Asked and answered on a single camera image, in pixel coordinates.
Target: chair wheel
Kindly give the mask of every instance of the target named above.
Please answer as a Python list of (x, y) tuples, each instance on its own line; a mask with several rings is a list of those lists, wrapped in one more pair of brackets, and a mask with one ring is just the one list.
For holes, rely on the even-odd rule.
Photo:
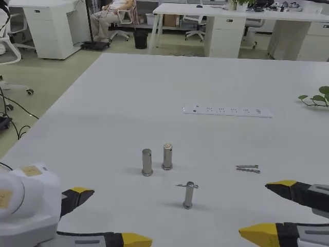
[(11, 104), (8, 104), (8, 105), (6, 105), (6, 110), (12, 111), (12, 110), (14, 110), (14, 107)]
[(26, 90), (26, 92), (27, 92), (28, 95), (33, 95), (34, 94), (33, 89), (28, 89), (28, 90)]

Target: plant stem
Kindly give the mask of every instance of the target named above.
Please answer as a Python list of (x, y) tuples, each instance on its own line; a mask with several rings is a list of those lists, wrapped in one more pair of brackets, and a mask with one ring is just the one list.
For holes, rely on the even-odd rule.
[(307, 105), (308, 107), (329, 107), (329, 105), (321, 105), (321, 104), (316, 104), (313, 100), (313, 103), (314, 104), (308, 104), (308, 103), (306, 103), (304, 100), (302, 100), (301, 99), (301, 101), (305, 104), (305, 105)]
[(316, 104), (316, 103), (315, 103), (315, 101), (314, 101), (314, 100), (312, 100), (312, 101), (313, 101), (314, 105), (318, 105), (318, 104)]

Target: green leaf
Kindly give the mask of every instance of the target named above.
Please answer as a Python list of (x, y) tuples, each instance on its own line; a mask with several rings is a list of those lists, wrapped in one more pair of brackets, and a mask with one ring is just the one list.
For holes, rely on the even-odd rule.
[(302, 99), (306, 99), (307, 97), (308, 97), (308, 95), (301, 95), (298, 98), (302, 100)]
[(319, 88), (321, 94), (329, 94), (329, 86), (322, 86)]
[(326, 102), (325, 98), (321, 95), (314, 95), (313, 98), (311, 98), (311, 100)]

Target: potted plant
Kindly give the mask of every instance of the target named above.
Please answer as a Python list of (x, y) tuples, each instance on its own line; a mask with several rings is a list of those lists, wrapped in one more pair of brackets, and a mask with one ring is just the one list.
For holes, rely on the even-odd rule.
[(254, 0), (235, 0), (236, 1), (236, 10), (237, 11), (246, 11), (248, 5), (254, 4)]

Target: power strip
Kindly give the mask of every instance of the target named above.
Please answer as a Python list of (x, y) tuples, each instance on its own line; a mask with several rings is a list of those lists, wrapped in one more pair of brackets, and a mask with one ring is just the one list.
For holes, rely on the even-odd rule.
[(202, 107), (194, 105), (183, 107), (183, 113), (201, 114), (201, 115), (222, 115), (222, 116), (240, 116), (240, 117), (272, 117), (268, 110), (259, 108), (235, 108), (235, 107)]

